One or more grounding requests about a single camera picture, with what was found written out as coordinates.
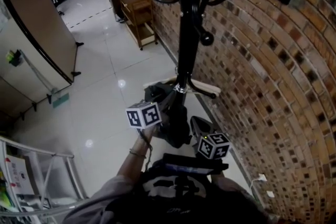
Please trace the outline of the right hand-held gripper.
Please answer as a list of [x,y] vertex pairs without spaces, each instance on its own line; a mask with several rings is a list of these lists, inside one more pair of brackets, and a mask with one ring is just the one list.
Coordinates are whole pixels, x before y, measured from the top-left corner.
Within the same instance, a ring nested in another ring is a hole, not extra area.
[[231,142],[219,132],[212,122],[198,116],[192,116],[190,125],[196,143],[196,156],[205,159],[222,159],[226,157]]

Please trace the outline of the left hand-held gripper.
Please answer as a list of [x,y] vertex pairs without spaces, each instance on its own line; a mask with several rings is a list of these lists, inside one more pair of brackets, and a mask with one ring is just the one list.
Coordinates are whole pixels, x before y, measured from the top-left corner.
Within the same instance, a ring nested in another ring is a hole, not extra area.
[[164,99],[160,102],[140,102],[136,103],[128,108],[125,112],[127,119],[132,129],[147,129],[154,125],[166,124],[169,122],[169,117],[164,113],[174,103],[176,98],[176,91],[172,90]]

